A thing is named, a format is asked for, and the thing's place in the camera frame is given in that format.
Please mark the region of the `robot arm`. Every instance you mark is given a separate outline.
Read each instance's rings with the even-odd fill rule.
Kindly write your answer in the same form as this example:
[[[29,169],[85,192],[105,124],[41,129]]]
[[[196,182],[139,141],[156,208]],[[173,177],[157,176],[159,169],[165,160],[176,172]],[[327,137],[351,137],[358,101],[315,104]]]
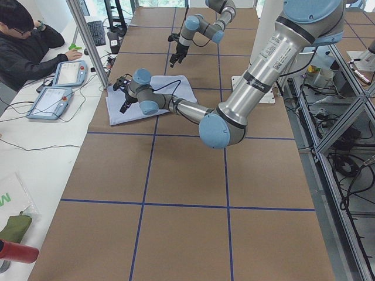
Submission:
[[[125,112],[138,103],[143,114],[168,110],[198,124],[203,143],[222,149],[241,142],[247,132],[247,118],[287,67],[306,47],[337,43],[343,36],[345,1],[285,1],[275,20],[267,44],[238,79],[225,102],[216,108],[189,102],[173,94],[160,94],[151,85],[151,74],[138,69],[125,86]]]
[[[189,15],[184,18],[179,33],[171,33],[168,42],[176,42],[176,53],[169,60],[170,67],[179,64],[187,56],[189,47],[194,43],[194,36],[200,33],[210,41],[219,44],[224,37],[224,31],[236,17],[236,5],[233,1],[205,1],[206,5],[220,16],[214,23],[209,23],[201,14]]]

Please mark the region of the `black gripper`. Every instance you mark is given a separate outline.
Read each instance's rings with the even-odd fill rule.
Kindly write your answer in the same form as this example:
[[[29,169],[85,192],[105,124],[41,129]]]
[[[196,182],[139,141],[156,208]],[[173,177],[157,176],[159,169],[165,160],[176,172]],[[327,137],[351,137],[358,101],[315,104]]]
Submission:
[[[186,46],[180,42],[177,43],[176,46],[176,53],[170,59],[170,67],[173,68],[175,62],[177,61],[179,64],[182,63],[183,59],[187,56],[189,50],[189,46]]]
[[[120,108],[120,113],[123,114],[125,111],[128,110],[128,108],[132,104],[137,102],[137,99],[135,97],[130,96],[130,94],[128,93],[128,90],[126,88],[123,88],[122,92],[124,93],[125,101],[124,101],[122,107]]]

